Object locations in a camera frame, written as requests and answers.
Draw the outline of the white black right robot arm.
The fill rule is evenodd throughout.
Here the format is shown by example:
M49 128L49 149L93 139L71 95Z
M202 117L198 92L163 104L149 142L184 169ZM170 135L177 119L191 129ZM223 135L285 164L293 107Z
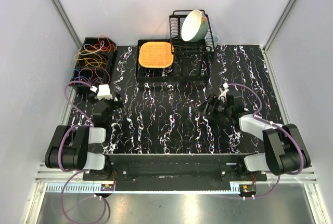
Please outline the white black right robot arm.
M220 96L211 93L195 111L216 122L229 121L236 129L263 141L263 153L245 156L236 167L241 180L249 180L259 171L275 176L298 174L311 165L297 126L276 124L251 114L237 90L226 90Z

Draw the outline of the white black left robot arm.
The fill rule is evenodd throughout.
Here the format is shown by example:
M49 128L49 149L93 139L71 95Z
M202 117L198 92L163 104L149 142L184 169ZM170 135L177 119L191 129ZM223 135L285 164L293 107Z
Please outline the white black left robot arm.
M89 100L94 109L89 117L68 98L67 89L64 96L68 104L82 114L87 125L59 125L56 127L45 154L47 168L60 169L63 172L72 170L94 170L100 180L107 180L112 175L112 167L106 164L106 157L89 152L88 146L106 141L106 125L116 109L123 107L120 94L112 95L108 84L89 87Z

